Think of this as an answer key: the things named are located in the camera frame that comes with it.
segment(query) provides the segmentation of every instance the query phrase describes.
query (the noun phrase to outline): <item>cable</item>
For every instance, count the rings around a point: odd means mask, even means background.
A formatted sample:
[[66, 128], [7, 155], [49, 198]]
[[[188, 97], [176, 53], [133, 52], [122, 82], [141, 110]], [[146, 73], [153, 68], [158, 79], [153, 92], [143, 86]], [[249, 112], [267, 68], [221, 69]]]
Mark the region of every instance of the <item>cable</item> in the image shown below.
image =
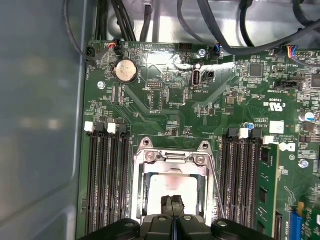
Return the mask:
[[119, 6], [119, 9], [120, 9], [120, 12], [121, 12], [121, 16], [122, 16], [122, 18], [124, 20], [124, 23], [126, 25], [126, 28], [128, 30], [128, 35], [129, 35], [130, 41], [136, 42], [137, 39], [136, 39], [135, 31], [134, 31], [134, 28], [132, 26], [132, 23], [131, 23], [129, 14], [127, 12], [127, 9], [126, 9], [126, 7], [124, 5], [124, 2], [122, 0], [116, 0], [116, 2], [117, 2], [117, 5]]
[[114, 13], [116, 15], [116, 18], [118, 20], [117, 23], [119, 24], [119, 27], [121, 29], [123, 39], [125, 41], [130, 41], [129, 33], [127, 32], [127, 27], [125, 25], [124, 19], [122, 18], [122, 15], [121, 15], [121, 12], [120, 12], [120, 9], [119, 9], [119, 6], [118, 6], [116, 0], [111, 0], [111, 3], [113, 6], [113, 9], [114, 9]]
[[207, 27], [209, 28], [210, 32], [213, 34], [213, 36], [216, 38], [216, 40], [221, 44], [221, 46], [224, 48], [224, 50], [231, 55], [238, 55], [238, 56], [252, 55], [252, 54], [257, 54], [259, 52], [266, 51], [269, 49], [274, 49], [280, 45], [286, 45], [290, 42], [293, 42], [293, 41], [303, 37], [304, 35], [306, 35], [310, 31], [312, 31], [316, 27], [320, 26], [320, 19], [319, 19], [316, 22], [307, 26], [306, 28], [301, 29], [298, 32], [296, 32], [290, 36], [287, 36], [283, 39], [280, 39], [280, 40], [277, 40], [277, 41], [274, 41], [274, 42], [271, 42], [271, 43], [268, 43], [268, 44], [265, 44], [262, 46], [257, 46], [257, 47], [235, 48], [235, 47], [230, 47], [230, 45], [226, 41], [225, 37], [221, 33], [221, 30], [219, 28], [219, 25], [218, 25], [216, 19], [215, 19], [215, 16], [212, 13], [212, 10], [211, 10], [211, 7], [208, 3], [208, 0], [197, 0], [197, 2], [200, 7], [204, 21], [205, 21]]
[[78, 46], [77, 41], [75, 39], [75, 36], [72, 32], [71, 26], [70, 26], [70, 21], [69, 21], [69, 3], [70, 0], [64, 0], [63, 2], [63, 18], [64, 18], [64, 23], [66, 26], [66, 31], [67, 34], [70, 38], [70, 41], [74, 47], [74, 49], [87, 61], [96, 61], [98, 59], [101, 59], [109, 50], [108, 47], [106, 47], [105, 49], [102, 49], [101, 52], [99, 52], [98, 54], [96, 54], [95, 57], [90, 57], [87, 54], [85, 54], [81, 48]]
[[98, 0], [97, 8], [96, 8], [96, 21], [95, 21], [95, 32], [94, 32], [94, 39], [100, 40], [101, 37], [101, 1]]
[[[299, 23], [301, 23], [305, 27], [314, 23], [314, 21], [310, 21], [306, 18], [304, 11], [301, 8], [301, 0], [292, 0], [292, 3], [294, 16], [299, 21]], [[314, 31], [320, 34], [320, 27], [315, 28]]]
[[212, 48], [216, 47], [216, 43], [215, 42], [208, 42], [205, 39], [203, 39], [202, 37], [200, 37], [199, 35], [197, 35], [187, 24], [183, 14], [182, 14], [182, 5], [184, 3], [184, 0], [178, 0], [177, 1], [177, 14], [178, 14], [178, 19], [179, 22], [181, 24], [181, 26], [183, 27], [183, 29], [192, 37], [194, 37], [196, 40], [198, 40], [200, 43], [203, 43], [205, 45], [208, 45]]
[[109, 0], [102, 0], [101, 13], [100, 13], [100, 18], [101, 18], [100, 39], [102, 41], [107, 40], [108, 10], [109, 10]]
[[248, 8], [251, 7], [252, 3], [253, 3], [253, 0], [242, 0], [239, 5], [239, 8], [240, 8], [240, 31], [241, 31], [241, 35], [243, 37], [243, 40], [248, 47], [255, 46], [252, 43], [252, 41], [248, 35], [247, 26], [246, 26], [247, 10], [248, 10]]
[[148, 32], [149, 32], [150, 23], [151, 23], [151, 14], [152, 14], [151, 5], [145, 5], [143, 27], [142, 27], [142, 31], [140, 34], [140, 42], [147, 41]]

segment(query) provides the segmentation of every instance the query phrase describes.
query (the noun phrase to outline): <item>mounting screw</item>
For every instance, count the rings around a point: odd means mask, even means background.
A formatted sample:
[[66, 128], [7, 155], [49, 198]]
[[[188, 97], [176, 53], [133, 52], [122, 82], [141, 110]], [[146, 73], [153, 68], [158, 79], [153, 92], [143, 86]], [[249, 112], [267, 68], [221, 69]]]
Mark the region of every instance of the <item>mounting screw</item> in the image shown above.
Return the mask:
[[158, 218], [158, 220], [159, 220], [160, 222], [164, 222], [164, 221], [167, 220], [167, 218], [164, 217], [164, 216], [160, 216], [160, 217]]
[[106, 87], [106, 84], [104, 81], [98, 82], [98, 89], [103, 90], [105, 89], [105, 87]]
[[204, 164], [205, 161], [206, 160], [205, 160], [205, 158], [203, 156], [197, 156], [196, 159], [195, 159], [195, 163], [196, 164], [200, 164], [200, 165]]
[[307, 167], [309, 167], [309, 162], [305, 159], [301, 159], [298, 163], [299, 167], [302, 169], [305, 169]]
[[191, 221], [192, 217], [191, 216], [184, 216], [183, 219], [186, 221]]
[[200, 49], [200, 50], [198, 51], [198, 56], [199, 56], [200, 58], [205, 58], [206, 55], [207, 55], [207, 51], [206, 51], [205, 49]]
[[222, 228], [225, 228], [227, 224], [224, 221], [218, 221], [218, 225]]
[[154, 152], [152, 151], [148, 151], [146, 154], [145, 154], [145, 160], [147, 162], [153, 162], [154, 160], [156, 160], [156, 155]]
[[128, 222], [125, 224], [126, 227], [131, 228], [134, 226], [134, 224], [132, 222]]

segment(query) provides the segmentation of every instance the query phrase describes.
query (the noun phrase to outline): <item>label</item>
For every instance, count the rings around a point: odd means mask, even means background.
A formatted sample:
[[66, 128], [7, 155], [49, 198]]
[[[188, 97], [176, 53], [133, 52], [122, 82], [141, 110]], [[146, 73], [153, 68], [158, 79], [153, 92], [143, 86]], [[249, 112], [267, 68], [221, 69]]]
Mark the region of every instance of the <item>label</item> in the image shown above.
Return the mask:
[[271, 134], [284, 134], [285, 122], [284, 121], [270, 121], [269, 132]]
[[318, 151], [309, 151], [309, 150], [299, 150], [298, 158], [299, 159], [317, 159]]

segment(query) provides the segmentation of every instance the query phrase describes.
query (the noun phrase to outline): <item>white sticker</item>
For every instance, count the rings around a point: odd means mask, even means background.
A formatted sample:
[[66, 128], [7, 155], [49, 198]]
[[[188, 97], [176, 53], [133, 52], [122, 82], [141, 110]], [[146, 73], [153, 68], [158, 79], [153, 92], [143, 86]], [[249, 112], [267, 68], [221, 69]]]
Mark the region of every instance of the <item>white sticker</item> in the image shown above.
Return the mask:
[[271, 134], [284, 134], [285, 122], [284, 121], [270, 121], [269, 132]]
[[296, 151], [296, 144], [295, 143], [280, 143], [279, 144], [279, 149], [284, 152], [284, 151], [289, 151], [289, 152], [292, 152], [294, 153]]

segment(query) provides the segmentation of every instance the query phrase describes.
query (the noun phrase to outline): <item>blue slot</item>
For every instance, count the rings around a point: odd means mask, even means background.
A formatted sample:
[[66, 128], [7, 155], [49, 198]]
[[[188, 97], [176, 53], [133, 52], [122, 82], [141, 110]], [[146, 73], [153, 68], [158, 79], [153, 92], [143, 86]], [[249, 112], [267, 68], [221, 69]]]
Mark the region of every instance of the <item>blue slot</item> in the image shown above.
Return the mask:
[[301, 240], [302, 217], [297, 212], [290, 214], [290, 240]]

